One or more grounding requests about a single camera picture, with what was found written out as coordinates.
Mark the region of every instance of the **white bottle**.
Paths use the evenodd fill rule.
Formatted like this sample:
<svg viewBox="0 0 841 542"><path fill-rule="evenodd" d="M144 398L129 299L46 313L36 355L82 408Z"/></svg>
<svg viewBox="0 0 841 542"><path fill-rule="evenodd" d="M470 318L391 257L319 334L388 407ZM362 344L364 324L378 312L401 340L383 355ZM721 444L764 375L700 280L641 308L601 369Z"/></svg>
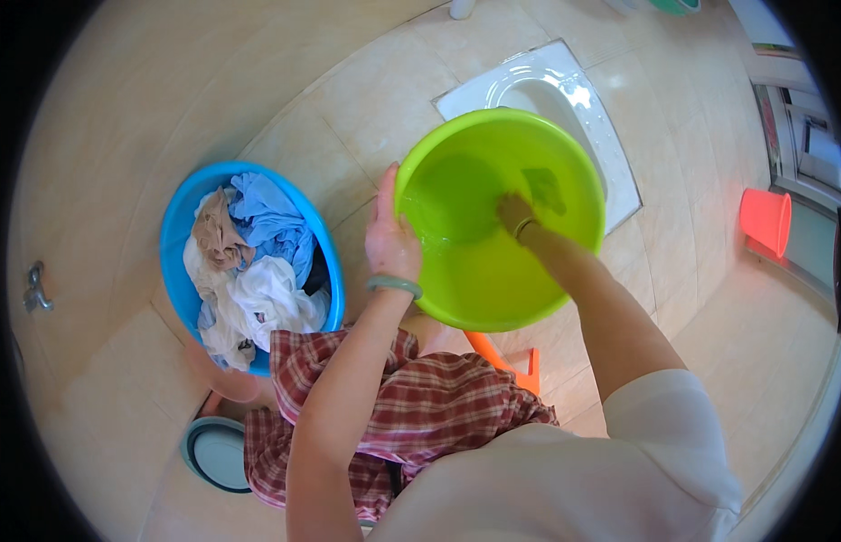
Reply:
<svg viewBox="0 0 841 542"><path fill-rule="evenodd" d="M453 0L451 2L451 18L462 20L471 14L475 0Z"/></svg>

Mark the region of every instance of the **light blue cloth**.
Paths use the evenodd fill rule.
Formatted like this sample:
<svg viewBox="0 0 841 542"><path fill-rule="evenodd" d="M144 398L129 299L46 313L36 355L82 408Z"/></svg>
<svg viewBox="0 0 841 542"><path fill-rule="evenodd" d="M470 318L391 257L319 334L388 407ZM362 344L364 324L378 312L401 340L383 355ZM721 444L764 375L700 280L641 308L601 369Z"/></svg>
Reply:
<svg viewBox="0 0 841 542"><path fill-rule="evenodd" d="M236 231L246 244L256 249L252 261L283 257L294 268L297 288L302 288L318 242L306 219L273 181L259 173L234 175L230 183L236 196L228 213L239 221Z"/></svg>

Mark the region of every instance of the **white cloth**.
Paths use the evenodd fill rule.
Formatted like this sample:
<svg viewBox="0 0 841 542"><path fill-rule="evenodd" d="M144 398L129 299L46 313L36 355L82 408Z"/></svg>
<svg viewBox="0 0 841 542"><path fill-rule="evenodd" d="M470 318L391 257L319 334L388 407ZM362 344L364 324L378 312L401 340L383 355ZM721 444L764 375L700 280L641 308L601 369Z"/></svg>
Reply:
<svg viewBox="0 0 841 542"><path fill-rule="evenodd" d="M235 188L224 191L229 200L236 193ZM203 196L195 218L214 193ZM254 349L243 348L246 339L269 352L270 331L312 333L320 331L327 320L329 293L318 290L307 296L297 288L294 268L284 258L264 256L245 271L213 271L203 260L197 241L188 236L183 263L198 295L209 302L216 316L213 326L198 330L203 346L209 355L223 356L235 369L248 371L254 359Z"/></svg>
<svg viewBox="0 0 841 542"><path fill-rule="evenodd" d="M198 329L203 347L214 359L220 355L234 369L248 371L249 364L254 359L254 348L243 348L246 337L231 325L222 314L224 309L231 310L225 307L225 305L232 303L225 290L225 285L235 280L235 270L213 271L206 265L203 255L197 247L197 241L192 236L188 236L188 241L185 242L183 263L188 277L191 278L191 282L197 288L197 294L201 299L209 302L216 316L216 323L209 329ZM221 304L218 299L219 291L224 299L224 303Z"/></svg>
<svg viewBox="0 0 841 542"><path fill-rule="evenodd" d="M225 285L233 305L221 313L254 344L269 352L269 332L320 331L330 296L318 290L311 298L297 288L294 268L283 257L264 256Z"/></svg>
<svg viewBox="0 0 841 542"><path fill-rule="evenodd" d="M740 512L713 405L692 373L604 403L610 439L531 423L442 458L366 540L722 540Z"/></svg>

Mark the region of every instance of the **blue plastic basin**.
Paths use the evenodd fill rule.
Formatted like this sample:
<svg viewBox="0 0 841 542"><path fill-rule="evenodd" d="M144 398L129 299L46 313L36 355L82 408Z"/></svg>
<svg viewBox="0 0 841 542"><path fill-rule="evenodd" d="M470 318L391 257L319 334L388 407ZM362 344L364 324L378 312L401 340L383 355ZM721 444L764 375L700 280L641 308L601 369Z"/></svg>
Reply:
<svg viewBox="0 0 841 542"><path fill-rule="evenodd" d="M167 211L164 212L159 249L161 272L164 275L167 295L179 319L183 321L191 335L197 341L201 341L201 335L197 331L197 316L200 313L202 299L185 271L183 250L188 236L191 235L191 226L195 222L195 210L201 198L219 187L229 187L230 178L242 173L260 173L272 180L279 189L285 192L312 228L312 233L318 239L318 244L327 259L333 298L330 302L327 321L324 322L321 330L339 330L345 313L345 283L342 280L339 254L336 252L336 245L333 243L327 224L315 210L315 206L287 179L263 166L241 161L218 162L193 173L176 190L173 199L170 200L170 205L167 206ZM267 352L257 349L257 355L251 363L249 373L269 376Z"/></svg>

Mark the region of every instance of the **hand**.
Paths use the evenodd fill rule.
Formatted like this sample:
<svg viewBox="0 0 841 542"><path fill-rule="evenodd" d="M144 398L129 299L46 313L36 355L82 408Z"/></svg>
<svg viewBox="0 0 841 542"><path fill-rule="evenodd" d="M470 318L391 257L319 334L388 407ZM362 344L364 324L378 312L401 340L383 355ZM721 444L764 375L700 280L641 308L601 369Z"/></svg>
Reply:
<svg viewBox="0 0 841 542"><path fill-rule="evenodd" d="M535 213L532 212L529 204L523 200L519 195L514 193L504 194L498 200L498 219L504 225L504 229L508 231L509 235L514 234L514 230L526 219L534 219Z"/></svg>
<svg viewBox="0 0 841 542"><path fill-rule="evenodd" d="M393 184L399 163L393 162L379 179L378 196L371 204L366 227L366 257L372 275L392 275L417 282L420 275L420 241L403 214L393 217Z"/></svg>

